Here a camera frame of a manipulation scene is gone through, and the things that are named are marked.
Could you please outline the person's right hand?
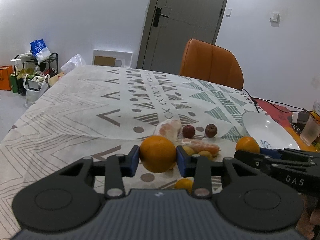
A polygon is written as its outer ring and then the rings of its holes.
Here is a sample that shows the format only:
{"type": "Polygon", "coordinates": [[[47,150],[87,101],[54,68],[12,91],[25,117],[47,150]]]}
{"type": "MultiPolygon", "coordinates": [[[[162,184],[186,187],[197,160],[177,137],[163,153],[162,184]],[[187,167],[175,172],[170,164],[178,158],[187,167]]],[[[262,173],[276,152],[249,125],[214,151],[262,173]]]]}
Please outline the person's right hand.
{"type": "Polygon", "coordinates": [[[312,213],[308,213],[308,199],[304,194],[300,194],[304,202],[303,213],[297,223],[296,230],[303,235],[306,239],[313,239],[315,236],[314,228],[320,224],[319,221],[319,209],[313,210],[312,213]]]}

